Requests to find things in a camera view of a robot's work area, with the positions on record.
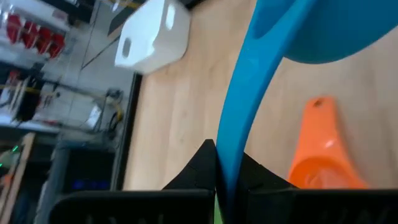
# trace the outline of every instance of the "wooden surface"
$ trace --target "wooden surface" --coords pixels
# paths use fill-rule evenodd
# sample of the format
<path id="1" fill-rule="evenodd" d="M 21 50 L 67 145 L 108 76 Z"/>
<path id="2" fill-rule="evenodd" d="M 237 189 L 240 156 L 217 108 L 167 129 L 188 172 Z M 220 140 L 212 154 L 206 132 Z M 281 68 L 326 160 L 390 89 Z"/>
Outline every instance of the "wooden surface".
<path id="1" fill-rule="evenodd" d="M 207 0 L 197 6 L 183 59 L 143 79 L 125 189 L 161 189 L 204 139 L 216 139 L 255 2 Z M 257 112 L 246 152 L 287 177 L 305 102 L 331 95 L 359 173 L 372 187 L 397 187 L 397 49 L 396 29 L 338 62 L 306 65 L 283 59 Z"/>

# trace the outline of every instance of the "white plastic box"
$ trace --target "white plastic box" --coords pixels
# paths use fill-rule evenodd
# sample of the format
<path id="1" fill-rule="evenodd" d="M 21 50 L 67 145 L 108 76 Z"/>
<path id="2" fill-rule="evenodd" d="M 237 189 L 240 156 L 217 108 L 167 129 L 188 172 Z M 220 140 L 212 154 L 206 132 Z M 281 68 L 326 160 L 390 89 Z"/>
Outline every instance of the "white plastic box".
<path id="1" fill-rule="evenodd" d="M 188 45 L 190 13 L 177 0 L 148 0 L 123 25 L 115 66 L 143 75 L 179 60 Z"/>

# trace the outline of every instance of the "blue scoop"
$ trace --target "blue scoop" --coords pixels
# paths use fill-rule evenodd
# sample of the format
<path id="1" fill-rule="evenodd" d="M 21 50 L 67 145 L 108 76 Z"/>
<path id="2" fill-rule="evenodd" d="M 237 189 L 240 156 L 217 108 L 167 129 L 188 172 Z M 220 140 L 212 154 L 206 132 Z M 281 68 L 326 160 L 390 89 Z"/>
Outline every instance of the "blue scoop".
<path id="1" fill-rule="evenodd" d="M 304 63 L 339 60 L 381 38 L 397 23 L 396 0 L 257 1 L 216 143 L 225 183 L 219 190 L 226 190 L 224 203 L 229 208 L 251 125 L 282 57 Z"/>

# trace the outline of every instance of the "orange plastic object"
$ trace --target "orange plastic object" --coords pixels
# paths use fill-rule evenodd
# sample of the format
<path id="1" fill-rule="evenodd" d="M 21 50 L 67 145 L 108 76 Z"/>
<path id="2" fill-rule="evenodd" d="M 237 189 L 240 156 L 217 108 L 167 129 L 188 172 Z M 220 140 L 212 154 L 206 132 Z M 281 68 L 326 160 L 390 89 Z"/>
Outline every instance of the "orange plastic object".
<path id="1" fill-rule="evenodd" d="M 367 188 L 346 153 L 332 97 L 314 98 L 305 105 L 289 182 L 301 189 Z"/>

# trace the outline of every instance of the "cable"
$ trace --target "cable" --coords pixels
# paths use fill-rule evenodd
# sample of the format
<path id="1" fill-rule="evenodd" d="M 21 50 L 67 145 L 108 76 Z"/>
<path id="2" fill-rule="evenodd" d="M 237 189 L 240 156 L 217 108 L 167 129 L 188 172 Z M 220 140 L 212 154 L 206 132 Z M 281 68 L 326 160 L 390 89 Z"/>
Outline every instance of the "cable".
<path id="1" fill-rule="evenodd" d="M 106 49 L 108 49 L 108 47 L 110 47 L 112 44 L 114 44 L 116 41 L 118 41 L 120 39 L 120 35 L 115 38 L 114 40 L 112 40 L 112 42 L 110 42 L 106 47 L 104 47 L 100 52 L 98 52 L 98 54 L 96 54 L 92 59 L 90 59 L 84 66 L 82 66 L 82 70 L 85 69 L 85 67 L 87 67 L 91 62 L 93 62 L 95 59 L 97 59 Z"/>
<path id="2" fill-rule="evenodd" d="M 91 38 L 93 37 L 93 32 L 94 32 L 94 30 L 95 30 L 95 24 L 96 24 L 96 22 L 97 22 L 98 13 L 100 12 L 100 7 L 101 7 L 101 2 L 98 3 L 97 12 L 96 12 L 96 14 L 95 14 L 95 19 L 94 19 L 94 22 L 93 22 L 93 28 L 91 28 L 90 38 L 88 39 L 88 44 L 87 44 L 87 47 L 86 47 L 86 50 L 85 50 L 85 54 L 84 54 L 84 56 L 83 56 L 83 59 L 86 59 L 86 55 L 87 55 L 88 49 L 89 49 L 89 47 L 90 47 L 90 42 L 91 42 Z M 80 71 L 82 71 L 83 68 L 84 68 L 84 67 L 83 67 L 84 62 L 85 62 L 84 60 L 81 62 Z"/>
<path id="3" fill-rule="evenodd" d="M 13 85 L 2 85 L 2 84 L 0 84 L 0 90 L 3 90 L 5 88 L 9 88 L 10 90 L 16 90 L 17 89 L 17 87 L 13 86 Z M 47 91 L 40 91 L 40 90 L 37 90 L 35 88 L 31 88 L 31 87 L 26 87 L 25 91 L 28 92 L 28 93 L 43 94 L 43 95 L 48 95 L 48 96 L 52 96 L 52 95 L 56 94 L 56 93 L 47 92 Z"/>
<path id="4" fill-rule="evenodd" d="M 17 89 L 16 86 L 12 86 L 12 85 L 0 85 L 0 90 L 3 90 L 5 88 L 10 88 L 11 90 L 16 90 Z M 26 87 L 25 91 L 28 92 L 28 93 L 43 94 L 43 95 L 48 95 L 48 96 L 56 95 L 56 93 L 53 93 L 53 92 L 41 91 L 41 90 L 37 90 L 37 89 L 31 88 L 31 87 Z M 95 98 L 97 100 L 107 100 L 108 99 L 106 96 L 98 96 L 98 95 L 96 95 L 94 93 L 89 93 L 89 92 L 84 92 L 84 93 L 80 92 L 80 93 L 82 95 L 88 95 L 88 96 L 90 96 L 92 98 Z M 116 110 L 117 122 L 120 122 L 123 119 L 123 111 L 122 111 L 119 103 L 116 102 L 116 101 L 112 101 L 110 104 L 113 105 L 113 107 Z"/>

